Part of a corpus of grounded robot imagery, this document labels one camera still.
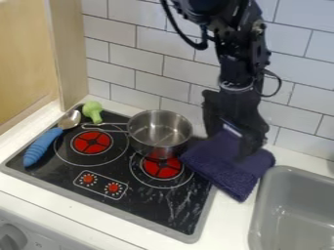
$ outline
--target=stainless steel pot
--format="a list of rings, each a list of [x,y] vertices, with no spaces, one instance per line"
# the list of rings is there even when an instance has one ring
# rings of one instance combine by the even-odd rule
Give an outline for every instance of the stainless steel pot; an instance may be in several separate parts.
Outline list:
[[[104,130],[104,125],[126,125],[127,131]],[[132,117],[127,124],[83,124],[84,129],[129,133],[130,145],[139,154],[151,159],[166,160],[178,156],[187,147],[192,136],[191,123],[178,113],[149,110]]]

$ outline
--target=blue cloth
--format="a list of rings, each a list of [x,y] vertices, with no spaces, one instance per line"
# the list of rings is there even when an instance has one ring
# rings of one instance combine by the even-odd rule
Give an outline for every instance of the blue cloth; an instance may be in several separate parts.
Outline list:
[[[243,202],[259,178],[275,164],[275,159],[269,151],[259,149],[255,154],[237,161],[239,144],[239,137],[224,130],[211,140],[198,143],[180,159],[217,188]]]

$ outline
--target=sink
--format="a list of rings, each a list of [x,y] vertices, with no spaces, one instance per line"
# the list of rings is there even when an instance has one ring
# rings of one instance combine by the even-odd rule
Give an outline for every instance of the sink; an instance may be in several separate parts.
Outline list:
[[[334,180],[292,167],[269,170],[248,243],[251,250],[334,250]]]

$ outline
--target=toy stove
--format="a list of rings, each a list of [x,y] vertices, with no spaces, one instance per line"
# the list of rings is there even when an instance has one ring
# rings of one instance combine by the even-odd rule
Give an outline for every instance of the toy stove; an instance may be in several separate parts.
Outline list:
[[[129,120],[107,111],[102,118]],[[9,160],[3,172],[186,243],[201,234],[213,198],[210,183],[177,158],[155,161],[136,154],[118,126],[65,131],[28,169],[22,165],[24,152]]]

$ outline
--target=countertop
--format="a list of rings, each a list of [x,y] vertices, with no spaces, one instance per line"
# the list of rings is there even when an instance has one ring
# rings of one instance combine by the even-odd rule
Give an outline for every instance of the countertop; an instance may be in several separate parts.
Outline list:
[[[110,111],[132,116],[141,110],[87,96],[81,103],[96,100]],[[0,163],[59,119],[63,113],[52,102],[0,136]],[[266,146],[277,165],[304,169],[334,178],[334,162],[276,146]],[[94,249],[113,250],[249,250],[247,234],[257,188],[240,204],[222,191],[216,193],[204,231],[194,244],[184,244],[154,231],[128,223],[107,213],[62,197],[40,187],[0,173],[0,209],[27,218],[48,229],[66,234]]]

